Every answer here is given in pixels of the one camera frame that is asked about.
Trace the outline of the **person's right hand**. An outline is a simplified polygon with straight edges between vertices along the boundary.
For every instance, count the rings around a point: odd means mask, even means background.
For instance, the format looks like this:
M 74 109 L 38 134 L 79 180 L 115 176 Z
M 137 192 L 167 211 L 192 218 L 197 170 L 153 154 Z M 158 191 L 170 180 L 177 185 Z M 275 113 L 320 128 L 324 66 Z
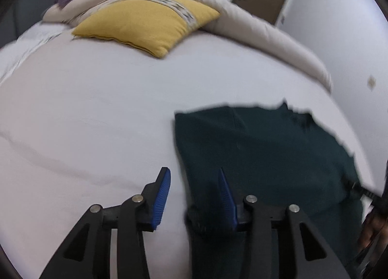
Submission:
M 370 262 L 376 264 L 387 247 L 387 220 L 379 217 L 374 211 L 369 212 L 362 225 L 362 231 L 358 239 L 358 249 L 366 249 L 374 239 L 375 235 L 380 237 L 376 248 L 370 257 Z

